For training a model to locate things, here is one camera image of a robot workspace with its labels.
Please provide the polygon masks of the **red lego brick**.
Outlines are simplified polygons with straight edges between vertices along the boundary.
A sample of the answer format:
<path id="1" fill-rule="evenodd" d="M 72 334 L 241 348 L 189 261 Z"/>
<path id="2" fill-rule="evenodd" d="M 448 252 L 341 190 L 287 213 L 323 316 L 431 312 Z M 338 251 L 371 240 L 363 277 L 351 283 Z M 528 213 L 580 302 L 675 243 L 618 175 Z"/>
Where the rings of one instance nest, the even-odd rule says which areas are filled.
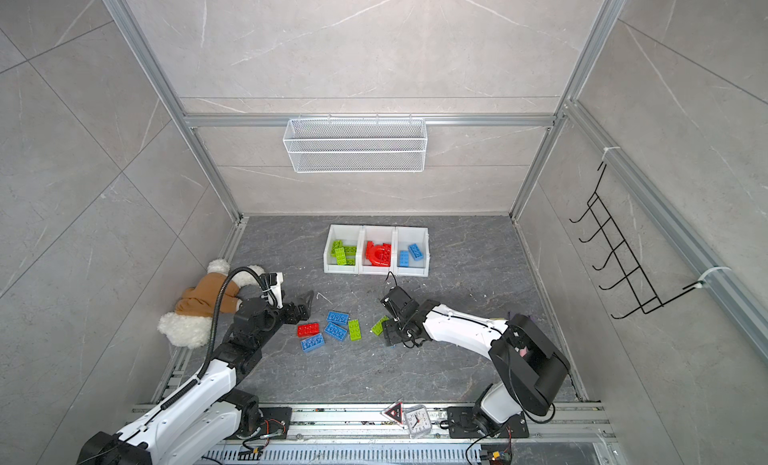
<path id="1" fill-rule="evenodd" d="M 297 337 L 308 338 L 321 333 L 320 325 L 318 323 L 305 323 L 297 326 Z"/>

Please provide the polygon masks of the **green lego brick toothed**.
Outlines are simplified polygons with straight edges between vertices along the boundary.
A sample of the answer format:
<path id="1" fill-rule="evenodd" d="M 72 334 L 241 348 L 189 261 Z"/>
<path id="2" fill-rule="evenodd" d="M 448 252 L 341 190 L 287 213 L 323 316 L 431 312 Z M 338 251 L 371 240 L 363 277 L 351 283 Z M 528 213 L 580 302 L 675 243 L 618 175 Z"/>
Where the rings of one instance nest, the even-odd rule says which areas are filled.
<path id="1" fill-rule="evenodd" d="M 331 254 L 332 254 L 332 255 L 335 255 L 335 254 L 337 253 L 337 250 L 338 250 L 338 249 L 344 250 L 344 244 L 343 244 L 343 241 L 342 241 L 342 240 L 335 240 L 335 241 L 332 243 L 332 247 L 331 247 Z"/>

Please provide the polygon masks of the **red arch lego piece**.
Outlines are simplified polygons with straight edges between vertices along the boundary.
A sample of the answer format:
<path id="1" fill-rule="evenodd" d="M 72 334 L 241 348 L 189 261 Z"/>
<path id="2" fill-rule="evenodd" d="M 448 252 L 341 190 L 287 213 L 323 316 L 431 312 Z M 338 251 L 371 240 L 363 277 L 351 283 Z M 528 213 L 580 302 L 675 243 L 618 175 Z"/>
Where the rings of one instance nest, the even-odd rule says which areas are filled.
<path id="1" fill-rule="evenodd" d="M 365 258 L 371 266 L 386 267 L 391 266 L 391 245 L 382 243 L 376 245 L 373 241 L 366 243 Z"/>

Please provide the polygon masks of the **green lego brick bottom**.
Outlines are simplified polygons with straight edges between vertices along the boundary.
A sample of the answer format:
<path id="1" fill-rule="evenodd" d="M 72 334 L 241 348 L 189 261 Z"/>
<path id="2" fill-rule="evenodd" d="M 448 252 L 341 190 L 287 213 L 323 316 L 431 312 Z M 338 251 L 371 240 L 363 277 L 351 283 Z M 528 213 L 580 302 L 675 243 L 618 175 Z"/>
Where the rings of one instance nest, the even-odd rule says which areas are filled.
<path id="1" fill-rule="evenodd" d="M 337 253 L 334 255 L 334 257 L 336 259 L 336 263 L 337 263 L 338 266 L 346 266 L 346 259 L 347 258 L 346 258 L 344 250 L 338 249 Z"/>

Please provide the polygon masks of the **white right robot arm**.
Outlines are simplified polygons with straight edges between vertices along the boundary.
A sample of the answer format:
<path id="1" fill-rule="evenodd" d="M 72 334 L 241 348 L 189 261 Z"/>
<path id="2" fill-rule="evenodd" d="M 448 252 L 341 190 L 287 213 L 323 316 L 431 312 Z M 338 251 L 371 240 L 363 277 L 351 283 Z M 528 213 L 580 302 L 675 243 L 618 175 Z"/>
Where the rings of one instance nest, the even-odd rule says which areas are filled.
<path id="1" fill-rule="evenodd" d="M 419 303 L 399 286 L 381 303 L 391 316 L 383 324 L 388 345 L 418 348 L 428 341 L 444 342 L 491 361 L 499 381 L 481 394 L 469 419 L 481 435 L 498 434 L 513 417 L 538 424 L 554 419 L 555 398 L 571 365 L 529 316 L 473 316 L 434 300 Z"/>

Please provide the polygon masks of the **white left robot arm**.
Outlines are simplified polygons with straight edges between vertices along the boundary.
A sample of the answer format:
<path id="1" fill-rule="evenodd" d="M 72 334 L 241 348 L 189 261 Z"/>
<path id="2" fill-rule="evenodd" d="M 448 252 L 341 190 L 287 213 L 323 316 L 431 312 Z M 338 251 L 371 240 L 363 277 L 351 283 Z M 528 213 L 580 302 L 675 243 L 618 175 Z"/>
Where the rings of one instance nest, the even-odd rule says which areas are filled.
<path id="1" fill-rule="evenodd" d="M 290 413 L 266 415 L 257 396 L 239 389 L 284 325 L 311 316 L 313 292 L 290 302 L 283 277 L 259 266 L 233 268 L 212 261 L 186 289 L 159 331 L 174 345 L 206 349 L 202 365 L 175 392 L 142 417 L 81 448 L 80 464 L 193 464 L 226 438 L 269 440 L 287 432 Z"/>

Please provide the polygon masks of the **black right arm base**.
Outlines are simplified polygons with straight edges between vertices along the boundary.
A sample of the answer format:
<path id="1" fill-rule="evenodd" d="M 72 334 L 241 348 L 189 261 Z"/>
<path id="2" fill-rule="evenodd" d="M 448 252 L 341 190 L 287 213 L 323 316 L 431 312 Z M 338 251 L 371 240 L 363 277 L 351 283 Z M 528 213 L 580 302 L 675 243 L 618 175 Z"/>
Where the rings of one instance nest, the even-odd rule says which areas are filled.
<path id="1" fill-rule="evenodd" d="M 510 416 L 503 424 L 482 415 L 469 406 L 453 406 L 446 409 L 446 418 L 440 422 L 440 427 L 449 432 L 452 439 L 483 436 L 490 438 L 529 438 L 530 431 L 522 413 Z"/>

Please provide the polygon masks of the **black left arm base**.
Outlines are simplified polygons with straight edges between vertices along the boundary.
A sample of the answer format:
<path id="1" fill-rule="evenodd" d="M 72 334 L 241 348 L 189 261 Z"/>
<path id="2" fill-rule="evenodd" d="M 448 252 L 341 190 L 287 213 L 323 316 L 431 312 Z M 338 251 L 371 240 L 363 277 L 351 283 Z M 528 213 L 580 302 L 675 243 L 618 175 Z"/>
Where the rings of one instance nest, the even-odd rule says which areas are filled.
<path id="1" fill-rule="evenodd" d="M 236 436 L 245 439 L 285 438 L 289 431 L 293 409 L 291 407 L 263 408 L 256 395 L 241 390 L 232 392 L 232 399 L 241 412 Z"/>

